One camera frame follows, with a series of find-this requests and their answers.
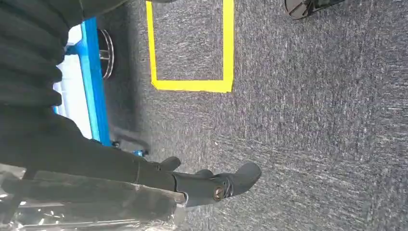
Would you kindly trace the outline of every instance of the blue metal frame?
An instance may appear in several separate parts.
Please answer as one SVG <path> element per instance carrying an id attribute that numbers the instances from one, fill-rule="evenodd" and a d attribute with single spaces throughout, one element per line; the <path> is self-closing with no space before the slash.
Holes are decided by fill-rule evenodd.
<path id="1" fill-rule="evenodd" d="M 92 137 L 103 145 L 111 146 L 109 124 L 106 112 L 105 94 L 96 19 L 91 18 L 81 24 L 82 40 L 75 45 L 79 55 Z"/>

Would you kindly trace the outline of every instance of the caster wheel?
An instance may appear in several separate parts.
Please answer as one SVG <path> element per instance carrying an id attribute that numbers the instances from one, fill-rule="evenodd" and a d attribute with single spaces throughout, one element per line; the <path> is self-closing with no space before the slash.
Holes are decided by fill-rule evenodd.
<path id="1" fill-rule="evenodd" d="M 115 147 L 115 148 L 119 148 L 120 142 L 119 141 L 113 141 L 112 146 Z"/>
<path id="2" fill-rule="evenodd" d="M 149 154 L 149 152 L 147 150 L 135 150 L 133 154 L 136 156 L 145 157 Z"/>
<path id="3" fill-rule="evenodd" d="M 101 69 L 103 79 L 107 80 L 113 71 L 115 61 L 114 45 L 111 36 L 106 30 L 98 29 L 99 41 L 99 59 L 101 61 Z"/>

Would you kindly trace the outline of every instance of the plastic bag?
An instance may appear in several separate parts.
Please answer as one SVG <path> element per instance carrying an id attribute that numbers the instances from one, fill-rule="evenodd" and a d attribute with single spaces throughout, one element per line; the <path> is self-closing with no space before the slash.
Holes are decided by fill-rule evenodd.
<path id="1" fill-rule="evenodd" d="M 183 194 L 142 185 L 0 164 L 1 230 L 172 231 Z"/>

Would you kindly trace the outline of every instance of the yellow tape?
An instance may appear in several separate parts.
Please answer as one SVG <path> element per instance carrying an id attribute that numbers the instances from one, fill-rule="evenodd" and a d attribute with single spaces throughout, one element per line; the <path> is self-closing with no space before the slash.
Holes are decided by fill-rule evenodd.
<path id="1" fill-rule="evenodd" d="M 158 90 L 232 91 L 234 82 L 234 0 L 223 0 L 223 80 L 157 80 L 152 2 L 146 1 L 152 84 Z"/>

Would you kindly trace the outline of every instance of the metal screw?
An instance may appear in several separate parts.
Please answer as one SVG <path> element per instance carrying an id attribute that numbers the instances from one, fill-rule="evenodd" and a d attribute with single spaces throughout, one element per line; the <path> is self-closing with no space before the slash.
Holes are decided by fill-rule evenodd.
<path id="1" fill-rule="evenodd" d="M 214 199 L 220 201 L 224 197 L 224 188 L 221 186 L 216 187 L 214 190 Z"/>

